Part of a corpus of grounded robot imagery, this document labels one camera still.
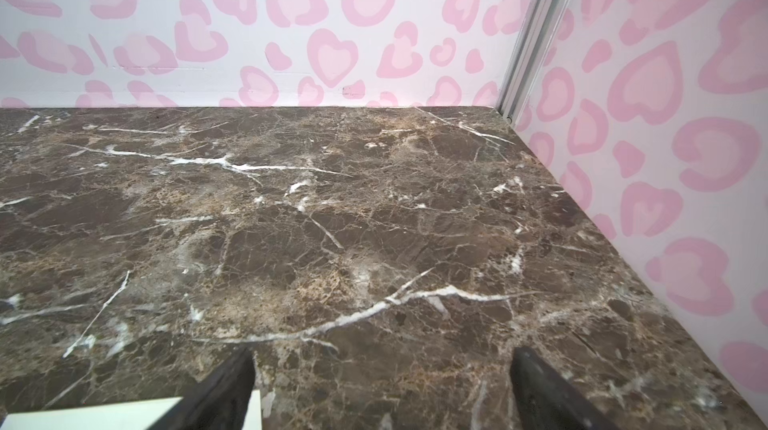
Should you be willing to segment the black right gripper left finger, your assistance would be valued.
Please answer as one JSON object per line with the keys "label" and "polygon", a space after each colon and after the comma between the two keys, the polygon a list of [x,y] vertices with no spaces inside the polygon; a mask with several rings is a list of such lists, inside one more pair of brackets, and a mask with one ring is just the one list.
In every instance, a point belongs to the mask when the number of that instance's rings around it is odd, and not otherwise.
{"label": "black right gripper left finger", "polygon": [[148,429],[241,430],[254,382],[252,353],[237,349]]}

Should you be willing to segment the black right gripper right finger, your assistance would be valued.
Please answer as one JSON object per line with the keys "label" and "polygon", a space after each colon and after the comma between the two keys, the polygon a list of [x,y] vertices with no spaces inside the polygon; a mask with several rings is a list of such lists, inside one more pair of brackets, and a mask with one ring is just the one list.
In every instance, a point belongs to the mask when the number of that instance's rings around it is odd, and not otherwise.
{"label": "black right gripper right finger", "polygon": [[524,430],[619,430],[533,348],[513,350],[509,374]]}

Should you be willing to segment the cream white envelope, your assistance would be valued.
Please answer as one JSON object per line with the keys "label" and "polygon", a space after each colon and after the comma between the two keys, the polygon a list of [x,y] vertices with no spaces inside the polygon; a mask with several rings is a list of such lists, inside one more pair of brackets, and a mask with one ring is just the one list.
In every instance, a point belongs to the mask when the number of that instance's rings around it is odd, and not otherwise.
{"label": "cream white envelope", "polygon": [[184,397],[11,413],[1,424],[1,429],[148,429],[176,404],[190,395],[191,393]]}

